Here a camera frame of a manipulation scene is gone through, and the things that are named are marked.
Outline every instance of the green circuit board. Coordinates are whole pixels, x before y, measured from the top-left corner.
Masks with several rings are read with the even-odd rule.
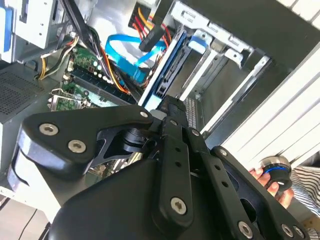
[[[86,106],[86,108],[105,108],[117,106],[115,103],[85,89],[84,87],[77,85],[74,82],[62,82],[60,88],[64,93],[71,94],[71,98],[87,100],[87,102],[90,103],[90,106]],[[82,102],[59,97],[56,101],[56,108],[54,111],[76,110],[80,108],[83,108]]]
[[[83,47],[75,47],[74,49],[73,62],[75,65],[88,70],[90,73],[99,72],[97,69],[98,60],[89,50]]]

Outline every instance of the black plastic mechanism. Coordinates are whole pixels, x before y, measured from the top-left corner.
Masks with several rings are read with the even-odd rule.
[[[164,34],[165,30],[162,29],[161,25],[155,25],[142,40],[139,49],[142,52],[150,52]]]
[[[141,160],[72,196],[55,216],[49,240],[309,239],[226,149],[209,152],[200,133],[188,127],[183,102],[166,96],[158,110],[163,120],[137,105],[24,120],[11,165],[17,177],[15,167],[32,161],[46,176],[69,185],[90,166],[143,153]],[[51,124],[48,135],[40,128],[44,123]],[[72,140],[78,143],[70,146]]]

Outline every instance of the silver screw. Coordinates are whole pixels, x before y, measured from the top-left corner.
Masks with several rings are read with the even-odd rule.
[[[68,148],[71,150],[71,152],[76,154],[82,154],[86,149],[87,146],[83,141],[80,140],[71,140],[68,143]]]
[[[144,111],[141,111],[140,112],[140,115],[144,118],[147,118],[148,117],[148,114],[146,114]]]
[[[220,149],[219,152],[223,155],[223,156],[227,156],[227,152],[223,149]]]
[[[300,228],[298,228],[297,226],[293,226],[293,229],[300,235],[300,237],[302,237],[303,239],[305,238],[305,235]]]
[[[171,203],[171,208],[180,215],[184,215],[187,212],[187,206],[182,199],[178,197],[173,197],[170,201]]]
[[[254,234],[251,230],[251,228],[249,227],[248,224],[246,224],[244,221],[240,221],[238,223],[238,227],[240,232],[247,238],[247,239],[252,239]]]
[[[54,136],[59,132],[59,129],[56,125],[51,123],[43,123],[39,126],[39,130],[42,134],[47,136]]]
[[[290,238],[294,237],[294,233],[291,231],[291,229],[285,225],[285,224],[281,224],[282,230],[285,232],[285,234],[287,234]]]
[[[194,135],[196,135],[196,136],[199,136],[199,135],[200,135],[199,132],[198,132],[197,130],[195,130],[195,129],[192,129],[192,133],[193,133]]]
[[[176,121],[170,120],[170,123],[172,123],[173,125],[177,126],[178,123],[176,123]]]

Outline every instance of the ventilation grille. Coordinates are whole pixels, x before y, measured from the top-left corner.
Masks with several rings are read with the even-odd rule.
[[[0,73],[0,113],[9,115],[44,89],[11,72]]]
[[[187,97],[184,101],[186,107],[186,119],[188,120],[189,127],[196,129],[196,101],[190,97]]]

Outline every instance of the hand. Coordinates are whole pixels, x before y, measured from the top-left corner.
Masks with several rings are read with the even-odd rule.
[[[262,185],[265,186],[269,180],[270,180],[270,174],[266,173],[262,176],[263,173],[262,168],[258,168],[257,170],[251,170],[250,173],[252,176],[254,176],[255,179],[258,180],[258,182]],[[279,184],[277,182],[273,182],[271,186],[267,189],[267,191],[272,195],[276,196],[276,193],[279,190]],[[281,196],[277,196],[276,200],[285,208],[287,209],[291,203],[292,198],[294,197],[294,191],[289,188],[283,192]]]

